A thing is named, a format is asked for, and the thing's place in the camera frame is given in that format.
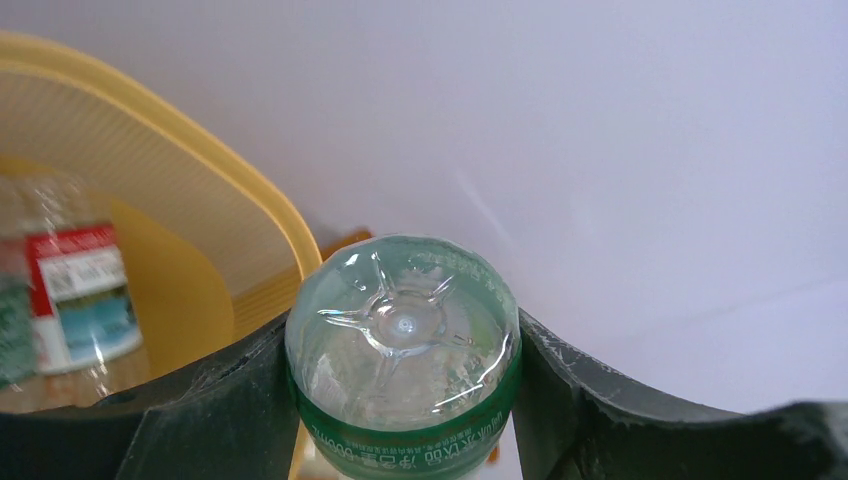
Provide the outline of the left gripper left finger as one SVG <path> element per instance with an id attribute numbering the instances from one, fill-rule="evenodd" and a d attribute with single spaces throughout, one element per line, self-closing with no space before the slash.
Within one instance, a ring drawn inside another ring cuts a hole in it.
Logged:
<path id="1" fill-rule="evenodd" d="M 288 478 L 286 319 L 92 406 L 2 414 L 2 478 Z"/>

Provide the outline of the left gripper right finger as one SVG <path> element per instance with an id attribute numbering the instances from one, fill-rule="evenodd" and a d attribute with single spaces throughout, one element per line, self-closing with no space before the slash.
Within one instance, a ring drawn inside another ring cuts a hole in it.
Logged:
<path id="1" fill-rule="evenodd" d="M 847 406 L 799 402 L 753 414 L 640 383 L 519 316 L 513 408 L 526 479 L 843 479 Z"/>

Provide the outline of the green label bottle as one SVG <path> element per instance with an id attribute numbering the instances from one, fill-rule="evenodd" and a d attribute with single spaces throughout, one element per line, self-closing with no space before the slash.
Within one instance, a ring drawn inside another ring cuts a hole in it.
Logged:
<path id="1" fill-rule="evenodd" d="M 350 479 L 465 479 L 497 445 L 522 372 L 516 300 L 460 245 L 387 235 L 332 254 L 285 327 L 292 397 Z"/>

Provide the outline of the red label red-cap bottle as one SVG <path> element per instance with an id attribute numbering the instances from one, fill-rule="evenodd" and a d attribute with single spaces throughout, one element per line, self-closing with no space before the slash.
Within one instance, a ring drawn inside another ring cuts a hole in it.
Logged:
<path id="1" fill-rule="evenodd" d="M 73 177 L 4 177 L 23 237 L 38 367 L 57 375 L 100 368 L 139 350 L 108 200 Z"/>

